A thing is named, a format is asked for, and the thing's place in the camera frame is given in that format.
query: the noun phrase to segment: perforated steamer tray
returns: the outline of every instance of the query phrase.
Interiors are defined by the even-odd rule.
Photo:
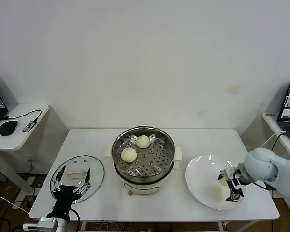
[[[115,164],[121,171],[132,176],[153,176],[169,168],[173,159],[173,153],[161,138],[150,136],[150,146],[146,149],[138,148],[137,137],[131,137],[121,144],[115,155]],[[121,159],[121,152],[131,147],[136,150],[137,159],[132,163],[126,163]]]

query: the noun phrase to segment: white cable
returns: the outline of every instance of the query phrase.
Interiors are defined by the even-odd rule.
[[[227,224],[228,223],[229,223],[228,221],[225,221],[225,222],[222,223],[222,225],[224,225],[224,227],[225,227],[225,230],[227,230]]]
[[[262,144],[262,145],[261,145],[261,147],[263,147],[264,145],[266,145],[266,144],[267,144],[267,142],[268,142],[268,141],[270,141],[270,140],[271,140],[271,138],[273,138],[275,135],[278,135],[278,134],[280,135],[280,134],[284,134],[284,133],[286,133],[286,131],[285,131],[285,130],[282,130],[282,131],[280,131],[280,132],[274,133],[274,134],[273,134],[273,135],[272,135],[270,138],[268,138],[268,140],[266,140],[266,141],[265,141],[265,143],[264,143],[264,144]]]
[[[4,199],[4,200],[7,201],[8,203],[14,205],[12,202],[8,201],[8,200],[5,199],[4,197],[1,197],[1,196],[0,196],[0,198],[1,198],[1,199]],[[20,207],[18,207],[17,205],[14,205],[14,206],[15,206],[16,208],[18,208],[18,209],[21,209],[22,211],[26,212],[26,213],[29,215],[29,213],[28,213],[26,210],[24,210],[23,208],[20,208]]]
[[[99,229],[98,227],[94,227],[94,226],[91,226],[90,228],[94,228],[95,230],[98,230],[98,231],[105,231],[103,229]]]

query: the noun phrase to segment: black mouse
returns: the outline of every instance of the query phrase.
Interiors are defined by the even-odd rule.
[[[15,128],[17,126],[17,121],[9,121],[5,122],[0,126],[0,135],[2,136],[8,136],[10,134],[13,134],[15,131]]]

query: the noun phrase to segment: white plate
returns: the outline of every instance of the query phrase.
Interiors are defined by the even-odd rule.
[[[185,172],[186,182],[190,192],[201,203],[213,209],[226,210],[236,208],[243,201],[243,197],[238,202],[217,202],[209,194],[211,186],[222,185],[218,181],[220,170],[232,166],[231,162],[214,155],[203,155],[193,158],[187,165]],[[230,190],[227,188],[226,198],[229,194]],[[245,187],[243,188],[243,194],[246,194]]]

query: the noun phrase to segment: white wall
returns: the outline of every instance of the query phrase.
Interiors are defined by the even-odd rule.
[[[290,0],[0,0],[0,78],[69,128],[242,133],[290,80]]]

